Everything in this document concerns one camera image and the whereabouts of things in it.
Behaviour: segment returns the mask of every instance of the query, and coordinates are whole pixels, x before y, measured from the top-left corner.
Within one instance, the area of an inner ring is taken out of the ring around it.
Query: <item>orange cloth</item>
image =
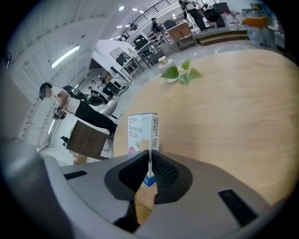
[[[250,27],[264,28],[268,25],[268,17],[247,17],[242,22],[242,25]]]

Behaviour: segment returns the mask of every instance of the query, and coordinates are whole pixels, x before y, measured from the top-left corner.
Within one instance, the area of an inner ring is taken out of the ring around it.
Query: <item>green leaf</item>
[[[188,70],[190,68],[190,65],[191,65],[191,59],[187,59],[184,61],[184,63],[182,64],[182,68],[184,70]]]
[[[179,76],[179,80],[181,83],[188,86],[189,82],[190,82],[190,76],[188,73],[185,73],[185,74]]]
[[[171,66],[170,68],[167,68],[162,76],[162,78],[168,78],[168,79],[175,79],[178,77],[178,69],[176,66]]]
[[[198,70],[196,70],[195,68],[191,68],[190,79],[197,79],[197,78],[203,78],[203,76]]]

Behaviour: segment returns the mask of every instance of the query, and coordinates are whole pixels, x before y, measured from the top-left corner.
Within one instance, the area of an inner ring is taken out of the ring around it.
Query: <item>metal railing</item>
[[[158,12],[165,9],[169,6],[174,6],[178,3],[178,0],[162,0],[146,10],[142,15],[140,15],[131,25],[128,27],[127,30],[123,32],[119,41],[125,42],[134,31],[136,31],[142,24],[144,24],[147,20],[151,20]]]

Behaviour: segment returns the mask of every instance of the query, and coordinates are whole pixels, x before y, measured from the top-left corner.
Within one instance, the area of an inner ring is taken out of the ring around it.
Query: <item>white box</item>
[[[149,171],[144,179],[148,187],[156,181],[151,170],[151,151],[159,150],[159,115],[157,113],[128,116],[128,153],[149,150]]]

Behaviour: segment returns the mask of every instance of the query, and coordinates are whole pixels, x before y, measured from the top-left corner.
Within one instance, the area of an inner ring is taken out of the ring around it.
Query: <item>wooden step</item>
[[[202,41],[198,41],[198,43],[202,46],[207,46],[211,44],[216,44],[220,42],[228,42],[228,41],[236,41],[236,40],[246,40],[246,34],[233,34],[233,35],[223,35],[211,37],[209,39],[205,39]]]
[[[203,35],[203,36],[200,36],[200,37],[196,37],[196,39],[198,41],[202,41],[202,40],[206,40],[206,39],[217,37],[217,36],[246,34],[246,33],[247,33],[247,30],[244,30],[244,31],[238,31],[238,30],[237,31],[223,31],[223,32],[210,33],[208,35]]]

